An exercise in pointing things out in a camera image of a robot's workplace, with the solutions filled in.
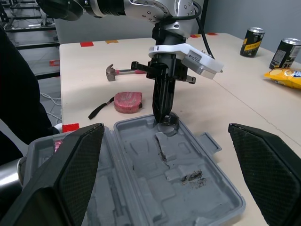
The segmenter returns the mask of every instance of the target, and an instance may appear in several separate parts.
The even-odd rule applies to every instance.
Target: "yellow chip bag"
[[[275,68],[264,76],[280,85],[301,89],[301,71],[295,71],[289,68]]]

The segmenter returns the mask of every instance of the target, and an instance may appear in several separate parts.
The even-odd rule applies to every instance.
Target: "hammer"
[[[115,76],[116,75],[123,75],[123,74],[145,74],[146,72],[144,71],[139,71],[139,70],[131,70],[131,69],[123,69],[123,70],[118,70],[113,68],[113,64],[107,67],[105,70],[105,73],[107,75],[108,81],[115,81]]]

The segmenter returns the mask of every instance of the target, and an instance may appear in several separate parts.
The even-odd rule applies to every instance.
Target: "soda can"
[[[282,39],[269,65],[270,69],[290,68],[301,49],[301,41],[294,38]]]
[[[241,47],[240,54],[244,57],[255,57],[265,32],[260,27],[250,27]]]

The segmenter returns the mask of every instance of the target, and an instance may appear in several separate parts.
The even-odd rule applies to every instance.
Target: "table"
[[[225,64],[223,73],[209,80],[189,70],[188,75],[195,76],[197,82],[177,82],[173,111],[195,135],[209,132],[223,149],[214,159],[247,203],[244,214],[229,225],[267,225],[244,182],[228,124],[239,123],[274,133],[301,157],[301,92],[264,79],[272,52],[260,48],[257,57],[246,58],[239,55],[241,39],[225,33],[207,38],[214,57]],[[118,69],[130,68],[132,61],[147,64],[148,50],[154,43],[152,39],[130,39],[110,44],[94,42],[94,46],[84,48],[79,43],[61,45],[63,123],[84,127],[103,122],[112,129],[117,121],[151,114],[153,80],[144,75],[127,75],[108,82],[105,69],[112,63]],[[205,50],[201,38],[190,38],[187,43]],[[96,107],[122,91],[143,93],[143,109],[139,113],[121,114],[109,105],[93,120],[88,119]]]

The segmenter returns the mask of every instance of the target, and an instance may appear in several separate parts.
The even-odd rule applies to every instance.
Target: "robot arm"
[[[158,123],[177,123],[177,118],[170,115],[175,81],[196,82],[196,78],[187,75],[188,68],[198,74],[209,71],[211,79],[222,72],[221,63],[186,44],[193,20],[199,22],[201,14],[200,5],[192,0],[37,0],[37,3],[53,18],[77,20],[87,12],[95,17],[130,16],[155,24],[152,38],[156,45],[149,50],[151,61],[147,66],[133,62],[132,69],[146,71],[146,77],[155,80],[152,107]]]

